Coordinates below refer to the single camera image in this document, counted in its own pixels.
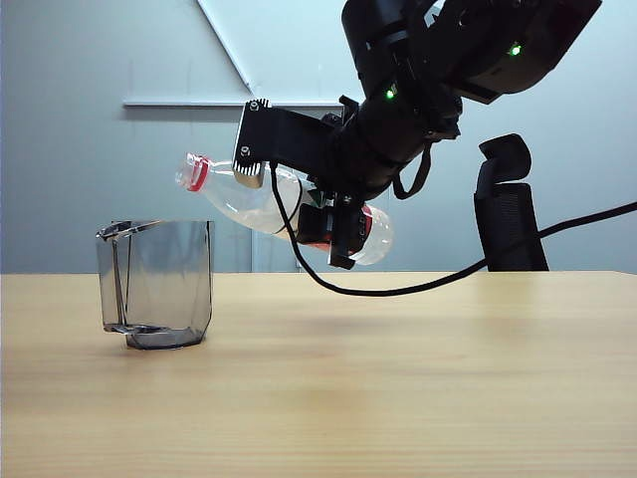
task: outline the chair backrest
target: chair backrest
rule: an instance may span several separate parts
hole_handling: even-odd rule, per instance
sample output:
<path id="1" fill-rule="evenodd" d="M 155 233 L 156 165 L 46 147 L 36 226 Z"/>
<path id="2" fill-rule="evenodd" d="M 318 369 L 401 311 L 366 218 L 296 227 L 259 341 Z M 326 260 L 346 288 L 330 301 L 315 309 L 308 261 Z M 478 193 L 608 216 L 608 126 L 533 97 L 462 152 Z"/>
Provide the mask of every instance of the chair backrest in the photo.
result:
<path id="1" fill-rule="evenodd" d="M 480 169 L 474 206 L 480 240 L 490 271 L 547 271 L 539 239 L 515 251 L 494 257 L 505 247 L 537 233 L 531 187 L 523 179 L 531 170 L 531 154 L 523 139 L 508 134 L 486 141 L 480 150 L 487 157 Z"/>

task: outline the table surface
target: table surface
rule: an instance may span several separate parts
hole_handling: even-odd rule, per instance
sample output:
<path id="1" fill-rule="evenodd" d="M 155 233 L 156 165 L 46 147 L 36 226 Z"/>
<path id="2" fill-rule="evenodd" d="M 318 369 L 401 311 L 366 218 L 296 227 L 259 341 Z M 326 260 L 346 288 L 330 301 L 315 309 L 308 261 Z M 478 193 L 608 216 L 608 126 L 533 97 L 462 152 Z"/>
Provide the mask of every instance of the table surface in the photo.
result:
<path id="1" fill-rule="evenodd" d="M 3 276 L 3 476 L 637 476 L 637 276 L 214 287 L 203 344 L 143 352 L 102 331 L 97 276 Z"/>

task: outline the plastic bottle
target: plastic bottle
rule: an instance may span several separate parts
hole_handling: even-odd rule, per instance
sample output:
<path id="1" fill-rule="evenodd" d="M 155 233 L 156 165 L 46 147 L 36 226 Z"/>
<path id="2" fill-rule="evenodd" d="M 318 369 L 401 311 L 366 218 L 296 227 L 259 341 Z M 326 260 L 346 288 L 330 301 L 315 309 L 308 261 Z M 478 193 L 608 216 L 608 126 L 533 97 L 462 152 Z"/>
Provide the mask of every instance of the plastic bottle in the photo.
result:
<path id="1" fill-rule="evenodd" d="M 205 195 L 225 216 L 256 231 L 289 239 L 283 219 L 272 192 L 270 168 L 266 166 L 263 186 L 258 189 L 237 182 L 231 161 L 212 161 L 210 158 L 188 153 L 179 167 L 175 181 L 191 192 Z M 277 186 L 290 223 L 296 231 L 302 203 L 322 207 L 315 186 L 294 173 L 278 168 Z M 367 237 L 362 249 L 350 256 L 357 264 L 378 262 L 391 248 L 393 229 L 387 214 L 368 204 L 362 211 L 367 216 Z M 313 244 L 326 249 L 325 244 Z"/>

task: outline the black cable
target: black cable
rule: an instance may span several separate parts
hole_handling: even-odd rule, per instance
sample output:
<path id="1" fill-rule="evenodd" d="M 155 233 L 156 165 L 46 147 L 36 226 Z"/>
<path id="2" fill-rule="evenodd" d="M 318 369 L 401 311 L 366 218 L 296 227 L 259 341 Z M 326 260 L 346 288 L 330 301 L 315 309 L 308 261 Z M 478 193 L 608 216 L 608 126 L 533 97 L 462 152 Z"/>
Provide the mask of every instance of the black cable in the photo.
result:
<path id="1" fill-rule="evenodd" d="M 319 275 L 314 271 L 314 269 L 308 264 L 306 259 L 301 254 L 301 250 L 299 249 L 299 243 L 297 242 L 297 238 L 295 236 L 295 231 L 292 228 L 292 224 L 290 223 L 290 218 L 286 213 L 286 209 L 283 204 L 283 200 L 281 199 L 281 195 L 279 194 L 279 187 L 277 186 L 277 164 L 273 161 L 270 162 L 270 175 L 272 178 L 272 192 L 274 193 L 275 199 L 277 201 L 277 205 L 279 206 L 279 212 L 281 213 L 281 217 L 286 226 L 286 230 L 290 235 L 290 242 L 292 243 L 292 248 L 295 251 L 295 256 L 297 256 L 297 260 L 301 263 L 306 272 L 312 277 L 315 282 L 319 285 L 329 289 L 338 294 L 344 294 L 347 296 L 360 296 L 360 297 L 394 297 L 394 296 L 404 296 L 407 294 L 414 294 L 417 292 L 425 292 L 430 291 L 431 289 L 436 289 L 441 286 L 445 286 L 447 284 L 451 284 L 452 282 L 459 281 L 460 279 L 464 279 L 465 277 L 470 276 L 471 274 L 478 272 L 483 267 L 487 266 L 487 259 L 482 259 L 475 264 L 463 269 L 462 271 L 455 272 L 448 276 L 442 277 L 435 281 L 427 282 L 424 284 L 419 284 L 416 286 L 403 287 L 400 289 L 389 289 L 385 291 L 366 291 L 359 289 L 346 289 L 343 287 L 336 286 L 330 282 L 319 277 Z M 525 243 L 536 240 L 543 239 L 544 237 L 548 237 L 557 232 L 564 231 L 566 229 L 571 229 L 573 227 L 579 227 L 586 224 L 591 224 L 593 222 L 603 221 L 605 219 L 610 219 L 613 217 L 621 216 L 623 214 L 628 214 L 629 212 L 634 212 L 637 210 L 637 201 L 625 204 L 623 206 L 615 207 L 613 209 L 608 209 L 606 211 L 598 212 L 595 214 L 590 214 L 588 216 L 582 216 L 575 219 L 570 219 L 567 221 L 563 221 L 557 223 L 553 226 L 542 229 L 537 232 L 537 234 L 533 234 L 533 236 L 529 236 L 521 241 L 518 241 L 510 246 L 505 247 L 497 251 L 490 259 L 496 259 L 505 254 L 509 254 L 510 252 L 518 249 L 520 246 Z"/>
<path id="2" fill-rule="evenodd" d="M 431 146 L 432 143 L 430 142 L 425 147 L 425 150 L 422 151 L 420 166 L 418 166 L 418 172 L 416 173 L 416 177 L 414 178 L 414 182 L 409 191 L 405 191 L 405 187 L 402 185 L 402 181 L 400 180 L 400 173 L 396 174 L 396 177 L 394 177 L 392 185 L 394 188 L 394 196 L 398 199 L 409 199 L 411 196 L 419 192 L 425 185 L 425 181 L 429 175 L 429 170 L 431 169 Z"/>

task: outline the gray cup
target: gray cup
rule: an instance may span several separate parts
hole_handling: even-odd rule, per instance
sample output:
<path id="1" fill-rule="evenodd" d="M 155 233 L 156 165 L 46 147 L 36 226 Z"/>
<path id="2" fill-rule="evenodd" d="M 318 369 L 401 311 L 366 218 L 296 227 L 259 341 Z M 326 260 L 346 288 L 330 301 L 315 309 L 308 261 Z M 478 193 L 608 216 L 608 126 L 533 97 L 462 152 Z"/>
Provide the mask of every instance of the gray cup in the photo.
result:
<path id="1" fill-rule="evenodd" d="M 212 318 L 211 221 L 119 221 L 97 233 L 104 330 L 136 349 L 199 344 Z"/>

